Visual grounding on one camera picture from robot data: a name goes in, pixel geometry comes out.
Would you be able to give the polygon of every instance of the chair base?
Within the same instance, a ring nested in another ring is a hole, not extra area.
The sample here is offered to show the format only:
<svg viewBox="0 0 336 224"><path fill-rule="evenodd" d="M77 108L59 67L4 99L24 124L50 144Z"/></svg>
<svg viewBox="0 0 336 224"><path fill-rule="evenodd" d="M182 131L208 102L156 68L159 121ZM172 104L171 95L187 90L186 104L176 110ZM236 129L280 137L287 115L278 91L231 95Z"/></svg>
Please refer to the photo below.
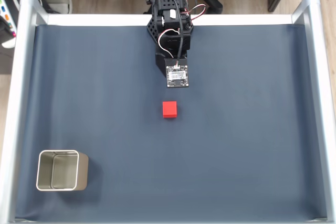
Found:
<svg viewBox="0 0 336 224"><path fill-rule="evenodd" d="M204 0L209 8L207 9L207 14L221 14L223 11L223 5L218 0Z"/></svg>

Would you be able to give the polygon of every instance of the blue fabric surface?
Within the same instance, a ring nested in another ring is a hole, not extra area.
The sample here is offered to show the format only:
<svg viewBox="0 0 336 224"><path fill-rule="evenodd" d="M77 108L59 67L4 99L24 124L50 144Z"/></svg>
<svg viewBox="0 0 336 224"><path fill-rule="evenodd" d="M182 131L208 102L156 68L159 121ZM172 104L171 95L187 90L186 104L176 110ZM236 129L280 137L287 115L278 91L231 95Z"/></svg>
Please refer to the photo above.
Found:
<svg viewBox="0 0 336 224"><path fill-rule="evenodd" d="M195 27L168 89L146 27L38 26L16 216L34 221L325 217L304 27ZM162 102L177 101L176 119ZM84 191L36 189L42 150L89 156Z"/></svg>

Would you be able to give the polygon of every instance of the red cube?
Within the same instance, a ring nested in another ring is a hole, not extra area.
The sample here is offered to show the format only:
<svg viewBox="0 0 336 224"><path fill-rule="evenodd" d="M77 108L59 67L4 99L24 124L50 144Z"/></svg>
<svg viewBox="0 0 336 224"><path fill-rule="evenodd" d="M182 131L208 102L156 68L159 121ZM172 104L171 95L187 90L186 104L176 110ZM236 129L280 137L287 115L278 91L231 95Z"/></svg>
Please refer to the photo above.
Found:
<svg viewBox="0 0 336 224"><path fill-rule="evenodd" d="M177 102L163 102L163 118L177 117Z"/></svg>

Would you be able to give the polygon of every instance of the tin container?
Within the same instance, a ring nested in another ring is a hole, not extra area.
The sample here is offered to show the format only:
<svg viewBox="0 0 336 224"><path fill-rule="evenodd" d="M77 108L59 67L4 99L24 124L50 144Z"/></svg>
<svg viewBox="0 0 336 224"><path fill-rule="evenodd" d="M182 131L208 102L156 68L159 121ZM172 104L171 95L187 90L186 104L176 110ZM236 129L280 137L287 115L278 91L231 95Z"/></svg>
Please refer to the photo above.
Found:
<svg viewBox="0 0 336 224"><path fill-rule="evenodd" d="M45 150L39 155L36 187L40 191L84 190L89 158L75 150Z"/></svg>

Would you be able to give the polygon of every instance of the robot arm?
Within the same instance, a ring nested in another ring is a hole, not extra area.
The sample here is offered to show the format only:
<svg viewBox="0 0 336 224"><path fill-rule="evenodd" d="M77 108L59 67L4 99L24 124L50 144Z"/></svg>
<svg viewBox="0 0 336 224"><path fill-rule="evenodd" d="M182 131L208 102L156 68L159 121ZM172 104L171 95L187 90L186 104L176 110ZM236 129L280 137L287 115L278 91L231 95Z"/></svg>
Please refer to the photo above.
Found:
<svg viewBox="0 0 336 224"><path fill-rule="evenodd" d="M148 32L156 43L155 61L167 87L188 87L187 50L193 30L187 0L150 0Z"/></svg>

